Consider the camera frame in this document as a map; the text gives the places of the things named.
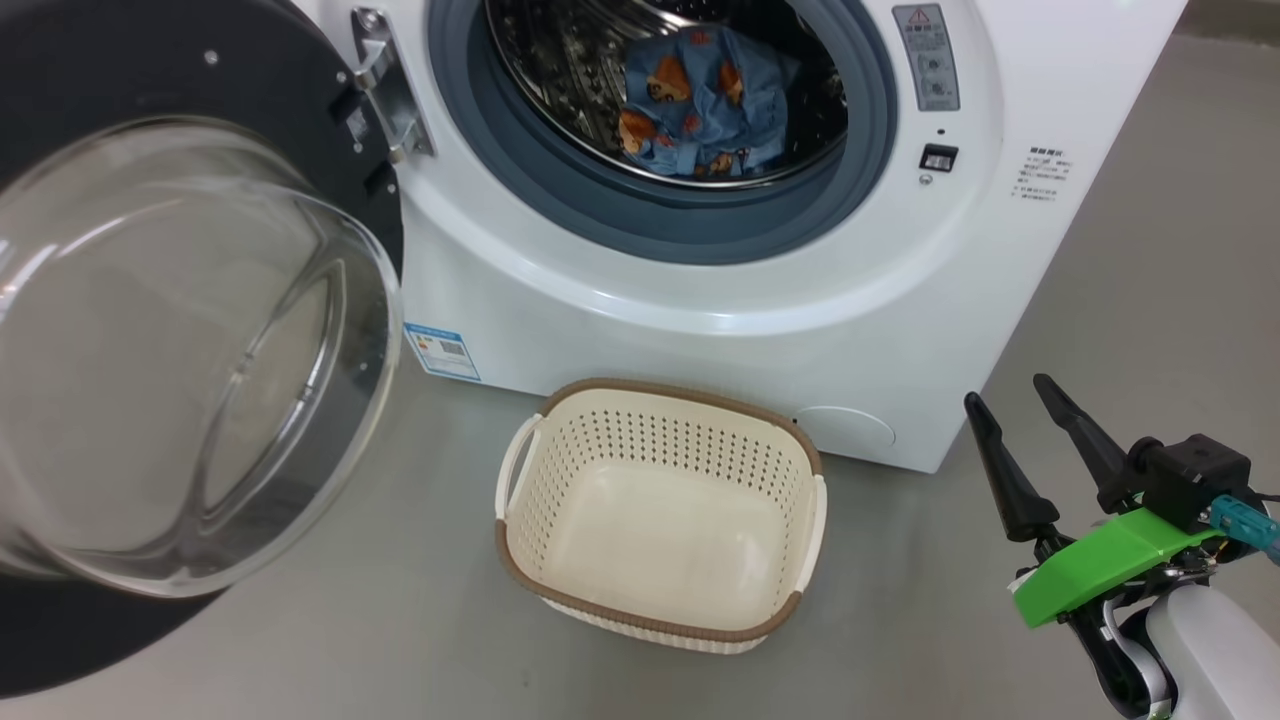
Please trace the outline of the black glass washing machine door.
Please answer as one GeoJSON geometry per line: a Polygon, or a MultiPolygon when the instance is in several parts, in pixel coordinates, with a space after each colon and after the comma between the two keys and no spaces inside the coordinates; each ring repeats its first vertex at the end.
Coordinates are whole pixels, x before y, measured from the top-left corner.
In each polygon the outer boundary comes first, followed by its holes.
{"type": "Polygon", "coordinates": [[[404,242],[357,67],[294,0],[0,0],[0,700],[165,638],[357,465],[404,242]]]}

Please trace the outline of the cream perforated laundry basket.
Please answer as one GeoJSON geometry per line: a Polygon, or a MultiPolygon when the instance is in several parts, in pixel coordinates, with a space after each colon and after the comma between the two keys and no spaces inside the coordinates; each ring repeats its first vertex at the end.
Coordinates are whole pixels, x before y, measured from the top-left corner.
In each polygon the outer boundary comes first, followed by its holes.
{"type": "Polygon", "coordinates": [[[495,484],[495,550],[522,588],[600,629],[736,655],[797,610],[828,515],[792,420],[640,380],[568,384],[517,430],[495,484]]]}

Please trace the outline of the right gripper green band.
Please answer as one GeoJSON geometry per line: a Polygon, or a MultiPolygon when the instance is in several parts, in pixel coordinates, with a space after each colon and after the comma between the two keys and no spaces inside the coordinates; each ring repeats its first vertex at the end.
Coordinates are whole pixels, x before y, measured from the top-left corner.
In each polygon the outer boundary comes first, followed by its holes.
{"type": "MultiPolygon", "coordinates": [[[[1126,452],[1051,375],[1034,374],[1033,386],[1050,418],[1080,455],[1101,510],[1126,514],[1053,552],[1012,583],[1012,602],[1027,626],[1053,623],[1059,615],[1078,610],[1184,550],[1225,538],[1212,528],[1187,533],[1148,509],[1137,509],[1135,491],[1126,477],[1126,452]]],[[[1025,543],[1056,537],[1059,510],[1028,480],[984,400],[969,392],[964,409],[1006,538],[1025,543]]]]}

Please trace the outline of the stainless steel perforated drum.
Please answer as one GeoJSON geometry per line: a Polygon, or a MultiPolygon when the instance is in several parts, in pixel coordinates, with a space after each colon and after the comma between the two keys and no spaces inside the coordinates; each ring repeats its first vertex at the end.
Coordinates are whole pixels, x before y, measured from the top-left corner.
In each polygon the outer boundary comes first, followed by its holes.
{"type": "Polygon", "coordinates": [[[544,122],[586,155],[632,176],[685,188],[746,188],[815,165],[847,137],[840,74],[788,0],[484,0],[483,6],[502,64],[544,122]],[[800,65],[788,88],[785,154],[760,174],[668,178],[621,152],[628,45],[695,26],[733,29],[800,65]]]}

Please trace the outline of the blue clothing with orange print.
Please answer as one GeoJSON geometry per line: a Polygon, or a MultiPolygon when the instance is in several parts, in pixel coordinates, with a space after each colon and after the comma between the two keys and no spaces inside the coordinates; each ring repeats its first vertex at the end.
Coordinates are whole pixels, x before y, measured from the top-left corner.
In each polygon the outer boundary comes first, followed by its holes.
{"type": "Polygon", "coordinates": [[[785,154],[800,65],[721,26],[641,38],[625,54],[621,152],[668,178],[755,176],[785,154]]]}

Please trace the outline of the round white filter cover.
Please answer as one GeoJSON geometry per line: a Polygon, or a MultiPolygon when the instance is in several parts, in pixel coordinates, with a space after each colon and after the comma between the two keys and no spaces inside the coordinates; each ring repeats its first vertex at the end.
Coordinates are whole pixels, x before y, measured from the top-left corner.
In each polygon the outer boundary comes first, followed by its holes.
{"type": "Polygon", "coordinates": [[[896,442],[888,424],[851,407],[804,407],[794,421],[819,451],[840,457],[879,462],[896,442]]]}

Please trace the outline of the grey rubber door gasket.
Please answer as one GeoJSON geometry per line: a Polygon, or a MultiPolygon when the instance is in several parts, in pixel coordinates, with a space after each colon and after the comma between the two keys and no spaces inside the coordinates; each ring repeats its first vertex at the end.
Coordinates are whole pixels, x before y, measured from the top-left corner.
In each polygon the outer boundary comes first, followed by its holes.
{"type": "Polygon", "coordinates": [[[746,188],[685,188],[620,170],[547,124],[494,47],[484,0],[430,0],[426,49],[445,105],[486,170],[561,228],[659,263],[731,265],[801,247],[852,215],[878,183],[899,127],[890,53],[861,0],[788,0],[844,85],[844,145],[746,188]]]}

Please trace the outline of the grey warning sticker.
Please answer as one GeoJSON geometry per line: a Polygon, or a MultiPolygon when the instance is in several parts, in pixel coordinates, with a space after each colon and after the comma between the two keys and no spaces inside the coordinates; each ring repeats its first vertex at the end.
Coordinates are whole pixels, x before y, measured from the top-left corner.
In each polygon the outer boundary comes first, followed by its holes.
{"type": "Polygon", "coordinates": [[[959,111],[961,100],[954,49],[940,4],[892,8],[911,69],[920,111],[959,111]]]}

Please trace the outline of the silver metal door hinge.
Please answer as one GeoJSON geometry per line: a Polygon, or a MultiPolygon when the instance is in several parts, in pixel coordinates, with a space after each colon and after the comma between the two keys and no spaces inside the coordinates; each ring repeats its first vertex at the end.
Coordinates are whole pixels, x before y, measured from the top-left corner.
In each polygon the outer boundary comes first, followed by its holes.
{"type": "Polygon", "coordinates": [[[394,164],[433,156],[435,145],[410,77],[390,17],[374,6],[351,10],[358,67],[355,83],[372,101],[394,164]]]}

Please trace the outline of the blue energy label sticker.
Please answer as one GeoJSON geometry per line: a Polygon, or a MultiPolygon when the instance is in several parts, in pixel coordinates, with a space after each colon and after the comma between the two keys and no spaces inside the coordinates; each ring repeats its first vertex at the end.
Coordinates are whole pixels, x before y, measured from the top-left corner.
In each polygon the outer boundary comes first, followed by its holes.
{"type": "Polygon", "coordinates": [[[403,331],[426,373],[457,380],[481,382],[461,334],[407,322],[403,324],[403,331]]]}

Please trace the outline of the white front-load washing machine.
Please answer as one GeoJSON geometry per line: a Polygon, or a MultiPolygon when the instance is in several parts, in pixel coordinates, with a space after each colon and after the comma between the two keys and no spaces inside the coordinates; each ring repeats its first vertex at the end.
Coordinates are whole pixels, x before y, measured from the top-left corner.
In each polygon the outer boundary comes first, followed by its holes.
{"type": "Polygon", "coordinates": [[[851,407],[896,433],[882,464],[936,471],[963,396],[1028,309],[1188,0],[861,0],[899,92],[888,163],[831,232],[760,261],[659,263],[536,214],[480,163],[436,87],[430,0],[294,0],[347,60],[351,10],[387,12],[433,156],[399,169],[404,323],[461,334],[480,384],[550,395],[622,377],[794,421],[851,407]],[[892,8],[940,4],[961,100],[920,111],[892,8]],[[959,149],[920,170],[927,143],[959,149]]]}

